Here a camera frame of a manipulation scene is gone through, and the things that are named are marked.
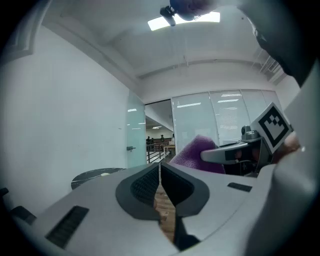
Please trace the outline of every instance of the wooden floor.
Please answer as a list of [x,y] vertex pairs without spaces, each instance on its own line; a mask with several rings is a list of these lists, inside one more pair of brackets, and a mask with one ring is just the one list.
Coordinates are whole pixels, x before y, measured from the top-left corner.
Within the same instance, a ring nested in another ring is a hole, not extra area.
[[161,185],[161,169],[159,166],[159,187],[154,196],[155,209],[160,213],[160,228],[166,237],[173,242],[175,233],[176,208]]

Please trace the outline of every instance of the white ceiling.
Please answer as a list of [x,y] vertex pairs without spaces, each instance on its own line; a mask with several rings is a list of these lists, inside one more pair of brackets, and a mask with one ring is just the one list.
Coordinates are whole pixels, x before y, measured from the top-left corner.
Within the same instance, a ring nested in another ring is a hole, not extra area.
[[152,129],[152,127],[157,127],[157,126],[162,127],[162,124],[154,121],[153,119],[151,119],[148,116],[145,116],[145,128],[146,129]]
[[164,100],[145,106],[145,116],[160,124],[162,127],[174,130],[171,100]]
[[[147,22],[158,18],[160,8],[168,4],[169,0],[53,0],[45,25],[53,30],[50,23],[59,24],[90,42],[134,83],[187,63],[256,61],[260,47],[240,10],[220,7],[216,10],[220,23],[185,23],[151,31]],[[259,62],[267,57],[261,55]]]

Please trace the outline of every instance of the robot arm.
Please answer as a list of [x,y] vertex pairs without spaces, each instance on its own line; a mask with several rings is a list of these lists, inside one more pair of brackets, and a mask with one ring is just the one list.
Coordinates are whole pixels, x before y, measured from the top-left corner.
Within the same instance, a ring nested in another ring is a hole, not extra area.
[[271,103],[251,124],[241,130],[241,141],[216,149],[201,152],[206,162],[232,165],[239,163],[236,156],[242,151],[241,162],[250,162],[253,149],[258,148],[259,156],[256,169],[271,164],[272,156],[291,133],[291,127],[281,111]]

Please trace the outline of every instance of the black slot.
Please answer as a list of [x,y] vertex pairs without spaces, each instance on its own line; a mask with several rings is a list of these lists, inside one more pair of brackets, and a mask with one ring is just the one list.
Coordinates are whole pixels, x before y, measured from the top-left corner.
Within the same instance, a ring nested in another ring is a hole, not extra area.
[[89,209],[74,206],[59,223],[46,235],[46,238],[60,248],[65,248],[70,238],[87,215]]
[[229,183],[228,187],[236,189],[236,190],[245,191],[245,192],[250,192],[252,189],[252,186],[247,186],[247,185],[234,183],[234,182]]

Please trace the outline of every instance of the railing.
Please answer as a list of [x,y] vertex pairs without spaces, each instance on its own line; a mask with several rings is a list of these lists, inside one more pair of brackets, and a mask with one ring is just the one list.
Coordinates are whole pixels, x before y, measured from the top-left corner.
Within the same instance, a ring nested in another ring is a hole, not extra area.
[[146,145],[147,163],[150,164],[157,159],[161,159],[161,153],[164,153],[164,146],[167,145],[169,145],[169,142],[160,142]]

